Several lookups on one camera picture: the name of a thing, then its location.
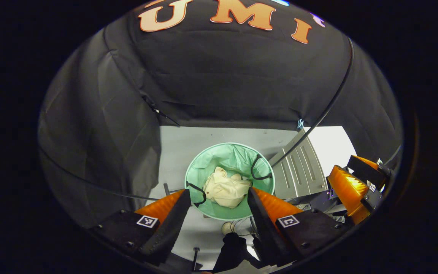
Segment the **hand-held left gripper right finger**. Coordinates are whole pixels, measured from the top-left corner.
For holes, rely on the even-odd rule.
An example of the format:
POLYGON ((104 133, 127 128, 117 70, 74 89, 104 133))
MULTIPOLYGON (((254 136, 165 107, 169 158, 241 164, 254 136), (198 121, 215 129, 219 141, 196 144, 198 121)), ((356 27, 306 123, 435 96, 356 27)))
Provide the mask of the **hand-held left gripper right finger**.
POLYGON ((296 206, 255 187, 248 190, 256 236, 254 246, 268 265, 305 260, 342 238, 351 226, 317 209, 296 206))

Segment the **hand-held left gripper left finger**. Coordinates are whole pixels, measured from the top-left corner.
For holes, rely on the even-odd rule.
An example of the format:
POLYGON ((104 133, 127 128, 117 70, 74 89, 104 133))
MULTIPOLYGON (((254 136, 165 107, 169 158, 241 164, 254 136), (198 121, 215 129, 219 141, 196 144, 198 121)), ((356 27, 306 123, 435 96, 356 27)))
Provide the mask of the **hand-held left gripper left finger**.
POLYGON ((135 212, 113 213, 90 233, 122 255, 158 266, 169 257, 190 206, 190 191, 183 189, 135 212))

